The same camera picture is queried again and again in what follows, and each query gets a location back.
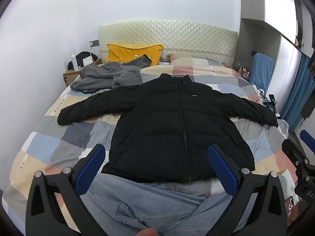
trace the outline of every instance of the blue towel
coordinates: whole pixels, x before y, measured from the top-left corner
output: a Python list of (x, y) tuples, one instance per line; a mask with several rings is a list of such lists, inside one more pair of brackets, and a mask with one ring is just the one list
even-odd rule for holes
[(249, 83), (255, 84), (257, 89), (262, 89), (266, 93), (270, 84), (272, 69), (272, 58), (261, 53), (256, 53), (254, 55)]

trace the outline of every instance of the white cabinet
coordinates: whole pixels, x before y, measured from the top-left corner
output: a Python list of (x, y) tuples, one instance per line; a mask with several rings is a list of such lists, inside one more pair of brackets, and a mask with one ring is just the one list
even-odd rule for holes
[(314, 49), (312, 48), (313, 42), (313, 24), (311, 14), (304, 4), (301, 5), (302, 18), (303, 18), (303, 38), (301, 51), (308, 57), (312, 57)]
[(299, 69), (301, 53), (284, 37), (281, 37), (278, 59), (274, 67), (267, 96), (273, 94), (278, 101), (278, 112), (284, 106)]
[(262, 20), (292, 43), (296, 39), (294, 0), (241, 0), (241, 18)]
[(295, 43), (296, 8), (294, 0), (265, 0), (265, 22)]

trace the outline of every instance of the jacket sleeve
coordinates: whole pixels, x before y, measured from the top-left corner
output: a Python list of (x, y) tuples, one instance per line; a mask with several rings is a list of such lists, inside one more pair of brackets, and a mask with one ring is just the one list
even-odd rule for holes
[(118, 87), (65, 107), (60, 111), (58, 124), (68, 125), (105, 113), (128, 111), (138, 100), (140, 87), (140, 85)]
[(222, 110), (225, 111), (229, 117), (240, 116), (258, 122), (259, 124), (278, 126), (275, 113), (267, 107), (246, 98), (240, 98), (232, 93), (218, 93), (220, 95), (219, 99)]

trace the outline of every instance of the bed sheet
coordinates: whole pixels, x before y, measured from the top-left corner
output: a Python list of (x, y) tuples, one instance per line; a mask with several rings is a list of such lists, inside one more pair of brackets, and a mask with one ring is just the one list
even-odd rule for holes
[[(141, 69), (144, 82), (155, 79), (161, 73), (173, 76), (189, 75), (192, 81), (207, 84), (222, 93), (234, 93), (257, 103), (262, 103), (256, 88), (230, 68), (218, 66), (156, 65)], [(100, 143), (106, 148), (106, 160), (111, 138), (120, 114), (106, 114), (68, 126), (57, 124), (60, 110), (91, 96), (69, 87), (43, 116), (17, 154), (10, 172), (10, 184), (4, 190), (2, 204), (10, 219), (25, 234), (25, 213), (28, 193), (36, 171), (45, 175), (60, 173), (65, 167), (73, 167), (80, 158), (86, 157)], [(289, 169), (297, 180), (295, 167), (281, 150), (285, 136), (273, 126), (259, 125), (242, 118), (231, 118), (244, 140), (250, 146), (256, 164), (254, 173)], [(60, 194), (56, 194), (68, 225), (77, 230)]]

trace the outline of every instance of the white bottle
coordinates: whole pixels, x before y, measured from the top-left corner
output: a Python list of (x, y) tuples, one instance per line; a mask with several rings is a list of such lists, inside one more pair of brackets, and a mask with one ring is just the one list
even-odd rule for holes
[(76, 56), (73, 53), (72, 53), (72, 56), (71, 56), (71, 61), (72, 61), (73, 69), (75, 71), (77, 71), (78, 70), (78, 62), (77, 62)]

